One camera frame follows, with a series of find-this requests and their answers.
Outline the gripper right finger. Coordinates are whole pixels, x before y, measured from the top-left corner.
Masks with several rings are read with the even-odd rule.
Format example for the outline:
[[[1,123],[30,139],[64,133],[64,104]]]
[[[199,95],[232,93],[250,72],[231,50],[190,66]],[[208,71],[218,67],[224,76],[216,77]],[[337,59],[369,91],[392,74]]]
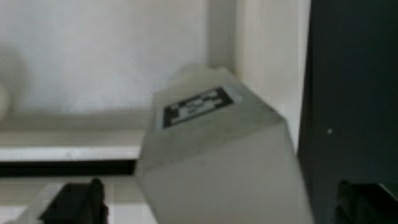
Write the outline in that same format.
[[[398,224],[398,183],[339,182],[332,224]]]

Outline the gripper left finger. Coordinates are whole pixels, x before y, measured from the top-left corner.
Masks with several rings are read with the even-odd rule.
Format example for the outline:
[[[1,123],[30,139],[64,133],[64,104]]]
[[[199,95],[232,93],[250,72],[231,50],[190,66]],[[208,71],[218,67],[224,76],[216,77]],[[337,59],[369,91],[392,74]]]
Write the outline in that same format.
[[[64,185],[39,220],[44,224],[108,224],[104,185],[97,178]]]

